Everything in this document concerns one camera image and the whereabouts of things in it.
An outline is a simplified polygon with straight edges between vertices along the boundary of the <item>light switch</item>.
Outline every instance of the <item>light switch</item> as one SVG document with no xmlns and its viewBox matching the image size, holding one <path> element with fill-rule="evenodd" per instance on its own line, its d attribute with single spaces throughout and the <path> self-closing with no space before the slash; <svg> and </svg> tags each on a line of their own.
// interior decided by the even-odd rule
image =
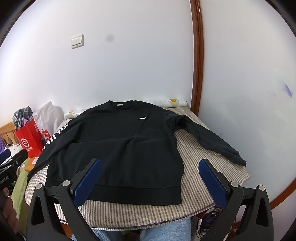
<svg viewBox="0 0 296 241">
<path fill-rule="evenodd" d="M 76 38 L 76 44 L 81 44 L 81 37 Z"/>
<path fill-rule="evenodd" d="M 77 38 L 73 38 L 73 39 L 71 39 L 71 44 L 72 44 L 72 46 L 75 46 L 76 43 L 77 43 Z"/>
<path fill-rule="evenodd" d="M 83 34 L 71 38 L 71 48 L 75 49 L 83 46 Z"/>
</svg>

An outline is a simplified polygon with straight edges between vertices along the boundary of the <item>striped bed sheet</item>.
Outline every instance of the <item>striped bed sheet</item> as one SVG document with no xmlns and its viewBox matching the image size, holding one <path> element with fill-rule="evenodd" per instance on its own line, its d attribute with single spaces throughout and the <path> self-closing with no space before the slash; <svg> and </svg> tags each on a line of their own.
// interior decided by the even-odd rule
<svg viewBox="0 0 296 241">
<path fill-rule="evenodd" d="M 207 128 L 187 107 L 166 109 L 176 114 L 187 115 L 194 122 Z M 69 121 L 64 120 L 59 129 Z M 112 231 L 151 228 L 191 217 L 214 206 L 214 201 L 198 173 L 198 163 L 204 158 L 207 158 L 229 181 L 237 181 L 242 185 L 250 178 L 243 166 L 229 162 L 219 153 L 204 149 L 188 132 L 179 129 L 175 131 L 175 136 L 178 140 L 177 148 L 184 163 L 184 175 L 181 179 L 182 204 L 149 206 L 87 200 L 78 209 L 90 227 Z M 25 193 L 28 205 L 35 186 L 38 183 L 45 184 L 47 167 L 48 165 L 41 167 L 29 181 Z M 61 222 L 67 223 L 60 205 L 55 204 L 55 207 Z"/>
</svg>

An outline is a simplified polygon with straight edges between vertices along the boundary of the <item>blue gripper pad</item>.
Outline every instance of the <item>blue gripper pad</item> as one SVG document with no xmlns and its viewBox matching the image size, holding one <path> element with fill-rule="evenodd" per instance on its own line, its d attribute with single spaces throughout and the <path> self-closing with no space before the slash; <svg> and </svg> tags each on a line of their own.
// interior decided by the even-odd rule
<svg viewBox="0 0 296 241">
<path fill-rule="evenodd" d="M 6 149 L 4 152 L 0 154 L 0 165 L 11 155 L 11 152 L 9 149 Z"/>
<path fill-rule="evenodd" d="M 224 209 L 227 205 L 227 192 L 204 160 L 200 161 L 198 171 L 216 205 Z"/>
<path fill-rule="evenodd" d="M 82 178 L 74 190 L 73 203 L 75 207 L 81 206 L 87 200 L 102 172 L 102 161 L 97 159 L 89 171 Z"/>
</svg>

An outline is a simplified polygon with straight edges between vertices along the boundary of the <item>sweatshirt hem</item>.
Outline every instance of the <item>sweatshirt hem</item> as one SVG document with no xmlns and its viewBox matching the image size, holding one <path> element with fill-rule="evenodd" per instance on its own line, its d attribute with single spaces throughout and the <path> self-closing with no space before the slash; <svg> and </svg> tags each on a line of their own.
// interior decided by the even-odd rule
<svg viewBox="0 0 296 241">
<path fill-rule="evenodd" d="M 61 183 L 61 181 L 47 177 L 45 186 L 57 186 Z M 182 204 L 181 187 L 127 188 L 95 185 L 87 199 L 102 202 L 152 206 Z"/>
</svg>

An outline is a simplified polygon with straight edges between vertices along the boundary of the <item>wooden headboard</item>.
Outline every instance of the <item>wooden headboard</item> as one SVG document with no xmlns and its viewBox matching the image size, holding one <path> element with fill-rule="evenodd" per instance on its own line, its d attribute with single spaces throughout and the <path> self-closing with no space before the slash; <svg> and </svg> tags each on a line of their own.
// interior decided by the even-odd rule
<svg viewBox="0 0 296 241">
<path fill-rule="evenodd" d="M 0 127 L 0 137 L 3 139 L 5 144 L 18 144 L 18 140 L 15 136 L 15 125 L 13 122 Z"/>
</svg>

